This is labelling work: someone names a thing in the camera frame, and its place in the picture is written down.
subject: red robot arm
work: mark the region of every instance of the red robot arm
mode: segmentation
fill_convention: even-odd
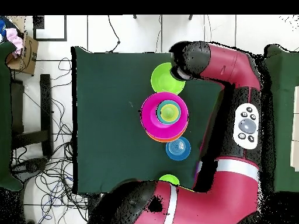
[[[262,148],[259,72],[248,54],[202,41],[177,43],[170,52],[176,79],[222,85],[200,148],[193,191],[164,181],[140,182],[109,222],[237,224],[257,210]],[[201,167],[215,165],[210,190],[199,192]],[[153,207],[157,200],[161,207]]]

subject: magenta bowl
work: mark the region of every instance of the magenta bowl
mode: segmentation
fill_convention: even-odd
[[[156,110],[164,100],[173,100],[180,106],[180,119],[174,124],[167,125],[159,121]],[[143,128],[156,138],[173,138],[184,130],[188,121],[188,108],[185,102],[174,93],[161,92],[152,94],[143,102],[140,112],[140,120]]]

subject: green cup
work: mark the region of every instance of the green cup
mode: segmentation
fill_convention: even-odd
[[[174,184],[175,186],[180,185],[179,179],[171,174],[163,175],[161,178],[159,178],[159,180],[170,182],[170,183]]]
[[[178,95],[183,90],[185,82],[173,78],[170,72],[171,67],[171,63],[166,62],[154,69],[151,76],[151,85],[155,92],[170,92]]]

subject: white tile floor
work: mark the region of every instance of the white tile floor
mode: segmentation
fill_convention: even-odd
[[[228,46],[263,54],[267,44],[278,43],[288,50],[299,47],[298,15],[237,15],[237,33],[235,35],[235,15],[193,15],[191,21],[189,15],[163,15],[163,45],[162,52],[167,52],[172,44],[182,40],[204,40],[216,41]],[[155,51],[157,35],[160,31],[159,15],[132,15],[110,16],[115,32],[119,36],[120,45],[115,52],[120,53],[143,53]],[[26,30],[33,37],[32,16],[26,19]],[[45,29],[38,30],[36,37],[41,39],[61,39],[64,37],[64,17],[45,16]],[[37,103],[40,102],[40,74],[50,74],[55,79],[67,73],[58,69],[59,61],[63,58],[71,60],[71,46],[81,46],[91,52],[105,52],[113,49],[117,43],[113,30],[111,29],[107,16],[67,16],[67,41],[40,41],[37,53],[35,76],[31,77],[20,73],[17,79],[23,81],[25,92]],[[161,35],[159,36],[157,52],[161,52]],[[69,69],[69,62],[63,61],[61,69]],[[71,72],[68,75],[52,80],[52,85],[66,84],[71,81]],[[52,91],[53,99],[58,100],[65,107],[62,118],[72,130],[72,97],[71,84],[63,87],[55,87]],[[36,131],[40,129],[40,108],[24,95],[23,122],[25,131]],[[60,112],[53,105],[54,119],[59,122]],[[58,127],[53,122],[54,133]],[[70,136],[64,135],[64,141],[69,141]],[[55,147],[63,143],[62,135],[55,142]],[[40,145],[30,145],[23,156],[24,159],[41,156]],[[62,157],[58,152],[55,158]],[[38,186],[47,191],[48,189],[37,179]],[[31,179],[25,192],[25,216],[38,222],[42,218],[41,199],[44,195]],[[66,210],[64,206],[56,205],[49,215],[52,219],[44,220],[42,224],[57,224],[58,219]],[[86,224],[77,209],[69,209],[65,214],[65,220],[59,224]]]

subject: dark green tablecloth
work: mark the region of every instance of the dark green tablecloth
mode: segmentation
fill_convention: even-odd
[[[6,66],[6,57],[15,49],[10,42],[0,44],[0,187],[19,191],[23,184],[12,177],[9,170],[12,160],[11,73]]]
[[[275,191],[299,192],[299,172],[290,166],[294,89],[299,86],[299,53],[285,52],[276,45],[267,49],[265,64],[273,93],[276,169]]]
[[[157,180],[170,173],[182,186],[194,182],[199,146],[220,87],[189,81],[179,96],[189,110],[183,134],[191,153],[181,162],[168,158],[165,143],[152,140],[139,109],[154,93],[151,74],[170,54],[100,54],[75,48],[77,56],[78,193],[109,192],[126,179]]]

